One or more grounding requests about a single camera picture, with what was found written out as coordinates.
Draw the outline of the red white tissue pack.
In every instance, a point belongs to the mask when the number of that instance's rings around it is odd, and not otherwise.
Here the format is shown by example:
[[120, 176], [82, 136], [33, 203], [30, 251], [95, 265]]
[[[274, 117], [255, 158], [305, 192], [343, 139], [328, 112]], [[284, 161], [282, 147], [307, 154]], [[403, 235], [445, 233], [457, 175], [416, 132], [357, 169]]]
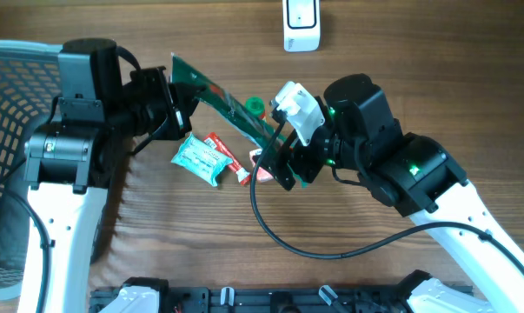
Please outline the red white tissue pack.
[[[249, 160], [252, 164], [252, 167], [255, 167], [256, 160], [255, 157], [258, 157], [262, 154], [262, 149], [255, 149], [249, 152]], [[255, 175], [256, 181], [259, 183], [266, 183], [273, 180], [273, 177], [269, 172], [267, 172], [262, 166], [259, 167], [257, 174]]]

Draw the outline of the green 3M glove package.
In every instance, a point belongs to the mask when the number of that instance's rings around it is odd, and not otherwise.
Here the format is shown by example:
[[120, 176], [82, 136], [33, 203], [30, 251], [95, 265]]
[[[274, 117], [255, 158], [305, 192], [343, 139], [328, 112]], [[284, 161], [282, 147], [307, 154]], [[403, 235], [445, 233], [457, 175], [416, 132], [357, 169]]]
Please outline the green 3M glove package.
[[[201, 71], [195, 69], [183, 58], [173, 55], [172, 62], [171, 81], [173, 83], [206, 85], [207, 89], [199, 96], [201, 102], [217, 111], [223, 119], [259, 148], [265, 149], [268, 146], [275, 128], [250, 113], [232, 94], [204, 76]], [[284, 142], [285, 137], [280, 135], [268, 148], [268, 152], [276, 153]]]

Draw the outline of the red yellow sauce bottle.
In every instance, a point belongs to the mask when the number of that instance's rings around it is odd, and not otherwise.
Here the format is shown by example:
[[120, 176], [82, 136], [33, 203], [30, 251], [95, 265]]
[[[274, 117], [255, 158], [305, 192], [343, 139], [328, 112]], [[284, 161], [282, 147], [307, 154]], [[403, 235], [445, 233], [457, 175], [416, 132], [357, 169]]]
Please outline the red yellow sauce bottle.
[[245, 108], [258, 119], [266, 119], [265, 105], [260, 97], [250, 97], [245, 103]]

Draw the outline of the teal white small packet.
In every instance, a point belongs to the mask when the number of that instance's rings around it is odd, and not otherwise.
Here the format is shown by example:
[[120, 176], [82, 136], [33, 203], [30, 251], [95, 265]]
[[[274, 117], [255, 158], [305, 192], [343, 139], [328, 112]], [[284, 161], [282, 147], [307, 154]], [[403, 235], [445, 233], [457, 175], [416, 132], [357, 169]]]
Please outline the teal white small packet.
[[190, 134], [171, 162], [200, 177], [212, 187], [217, 187], [217, 177], [232, 164], [232, 159]]

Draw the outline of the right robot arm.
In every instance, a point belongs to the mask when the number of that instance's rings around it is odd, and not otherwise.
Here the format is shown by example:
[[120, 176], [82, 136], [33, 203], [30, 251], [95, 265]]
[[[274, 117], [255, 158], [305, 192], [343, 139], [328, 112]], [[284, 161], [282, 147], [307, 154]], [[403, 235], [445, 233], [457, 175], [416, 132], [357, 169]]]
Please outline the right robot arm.
[[270, 103], [292, 134], [257, 158], [286, 190], [324, 166], [353, 170], [357, 184], [427, 232], [464, 270], [481, 298], [417, 270], [386, 301], [399, 312], [524, 312], [524, 252], [496, 222], [466, 171], [434, 139], [404, 133], [367, 75], [330, 84], [321, 97], [286, 83]]

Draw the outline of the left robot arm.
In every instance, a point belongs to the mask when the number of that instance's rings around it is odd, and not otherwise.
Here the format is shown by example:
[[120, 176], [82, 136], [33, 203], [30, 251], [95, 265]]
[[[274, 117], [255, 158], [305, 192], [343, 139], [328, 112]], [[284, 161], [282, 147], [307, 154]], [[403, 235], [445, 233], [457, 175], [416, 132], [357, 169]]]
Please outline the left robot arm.
[[71, 40], [59, 52], [53, 114], [25, 146], [23, 206], [31, 222], [22, 312], [85, 311], [112, 180], [135, 154], [129, 141], [178, 140], [191, 129], [199, 86], [136, 64], [124, 83], [121, 60], [136, 63], [110, 39]]

